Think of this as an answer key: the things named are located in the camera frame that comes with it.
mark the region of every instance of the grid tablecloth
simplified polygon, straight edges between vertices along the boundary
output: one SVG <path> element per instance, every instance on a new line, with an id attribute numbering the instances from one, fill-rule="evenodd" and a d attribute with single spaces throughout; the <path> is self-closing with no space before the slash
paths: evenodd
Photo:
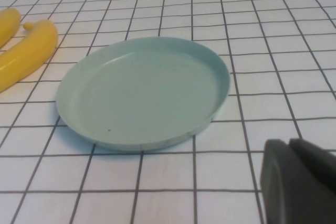
<path id="1" fill-rule="evenodd" d="M 49 62 L 0 94 L 0 223 L 265 223 L 265 140 L 336 150 L 336 0 L 0 0 L 22 22 L 51 19 Z M 4 51 L 25 36 L 20 28 Z M 232 88 L 201 134 L 152 153 L 82 141 L 57 114 L 65 73 L 117 41 L 196 41 Z"/>

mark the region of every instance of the banana stem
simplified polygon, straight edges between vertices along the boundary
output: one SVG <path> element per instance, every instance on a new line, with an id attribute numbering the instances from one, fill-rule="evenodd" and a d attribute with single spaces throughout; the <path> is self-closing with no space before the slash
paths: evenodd
<path id="1" fill-rule="evenodd" d="M 34 23 L 32 22 L 26 22 L 23 24 L 23 28 L 26 30 L 26 31 L 31 31 L 34 27 Z"/>

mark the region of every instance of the toy banana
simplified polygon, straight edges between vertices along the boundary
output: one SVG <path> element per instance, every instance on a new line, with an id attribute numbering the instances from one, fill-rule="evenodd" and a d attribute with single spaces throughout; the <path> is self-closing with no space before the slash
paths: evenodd
<path id="1" fill-rule="evenodd" d="M 0 92 L 37 70 L 56 49 L 58 33 L 51 21 L 23 27 L 30 34 L 0 56 Z"/>
<path id="2" fill-rule="evenodd" d="M 8 8 L 0 12 L 0 47 L 19 30 L 21 15 L 17 9 Z"/>

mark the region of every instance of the yellow banana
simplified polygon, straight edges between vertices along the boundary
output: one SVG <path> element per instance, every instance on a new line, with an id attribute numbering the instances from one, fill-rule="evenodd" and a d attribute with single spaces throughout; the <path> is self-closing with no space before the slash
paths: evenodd
<path id="1" fill-rule="evenodd" d="M 21 15 L 15 8 L 0 12 L 0 47 L 9 41 L 19 30 Z"/>
<path id="2" fill-rule="evenodd" d="M 42 66 L 56 49 L 58 33 L 51 21 L 27 22 L 23 27 L 30 34 L 0 56 L 0 92 Z"/>

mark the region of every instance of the plate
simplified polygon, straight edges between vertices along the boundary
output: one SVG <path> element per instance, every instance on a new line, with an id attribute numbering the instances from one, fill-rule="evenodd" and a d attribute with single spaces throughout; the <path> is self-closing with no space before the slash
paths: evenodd
<path id="1" fill-rule="evenodd" d="M 225 101 L 229 72 L 192 41 L 148 37 L 104 47 L 63 78 L 56 105 L 87 140 L 118 151 L 149 151 L 189 139 Z"/>

